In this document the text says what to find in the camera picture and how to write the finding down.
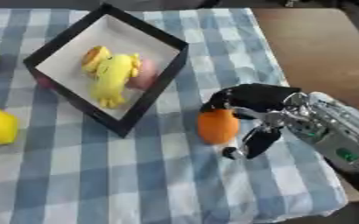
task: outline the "pink plush toy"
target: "pink plush toy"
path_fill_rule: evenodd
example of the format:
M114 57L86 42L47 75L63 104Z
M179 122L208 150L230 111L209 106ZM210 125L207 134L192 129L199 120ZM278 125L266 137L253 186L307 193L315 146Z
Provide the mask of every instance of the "pink plush toy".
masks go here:
M146 90L158 77L158 69L151 59L142 59L136 77L130 77L127 86Z

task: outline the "checkered tablecloth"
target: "checkered tablecloth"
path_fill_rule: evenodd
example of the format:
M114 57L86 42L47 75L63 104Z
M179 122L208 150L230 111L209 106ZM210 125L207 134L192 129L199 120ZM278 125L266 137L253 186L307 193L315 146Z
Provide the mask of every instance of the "checkered tablecloth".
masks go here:
M331 168L289 133L262 156L234 162L196 134L197 110L214 91L285 84L251 10L134 13L190 49L125 139L37 87L22 64L86 13L0 9L0 109L20 121L18 140L0 146L0 224L252 223L346 204ZM242 122L231 144L254 125Z

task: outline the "robotic hand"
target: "robotic hand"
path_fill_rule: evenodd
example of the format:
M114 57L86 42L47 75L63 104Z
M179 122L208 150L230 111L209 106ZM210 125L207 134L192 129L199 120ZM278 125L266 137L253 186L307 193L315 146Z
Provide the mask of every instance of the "robotic hand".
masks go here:
M280 129L284 127L283 121L290 115L285 109L293 106L287 104L287 99L299 92L300 88L297 87L242 84L213 94L209 102L201 107L201 113L213 109L233 109L234 116L239 119L262 120L262 125L243 138L242 147L227 147L223 150L223 156L226 158L235 159L246 155L247 159L252 159L280 138Z
M224 157L255 158L287 128L359 191L359 110L323 93L304 94L296 87L263 84L242 84L213 94L201 113L214 109L231 109L239 119L262 121L243 138L241 147L225 148Z

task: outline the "black box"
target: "black box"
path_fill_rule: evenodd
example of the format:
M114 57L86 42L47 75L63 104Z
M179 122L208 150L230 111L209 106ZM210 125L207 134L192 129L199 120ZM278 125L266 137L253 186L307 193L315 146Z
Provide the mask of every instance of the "black box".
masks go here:
M86 86L81 58L94 46L153 59L159 77L144 92L129 91L120 108L100 108ZM65 96L76 108L125 137L187 61L188 43L109 4L103 4L24 61L39 83Z

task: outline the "wooden table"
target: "wooden table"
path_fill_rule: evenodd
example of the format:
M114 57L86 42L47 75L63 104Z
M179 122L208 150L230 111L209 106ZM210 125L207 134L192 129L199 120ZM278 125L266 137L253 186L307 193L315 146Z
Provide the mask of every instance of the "wooden table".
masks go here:
M255 9L290 85L359 109L359 32L334 9Z

